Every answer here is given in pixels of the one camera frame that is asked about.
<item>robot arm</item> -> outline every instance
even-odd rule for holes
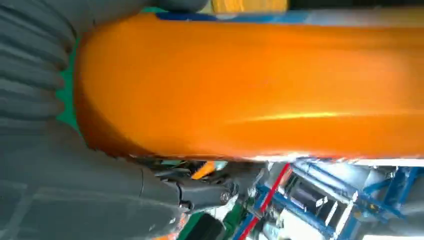
[[[180,182],[89,150],[56,121],[55,91],[80,34],[145,5],[197,11],[205,2],[0,1],[0,240],[145,239],[193,207],[182,205],[190,191]]]

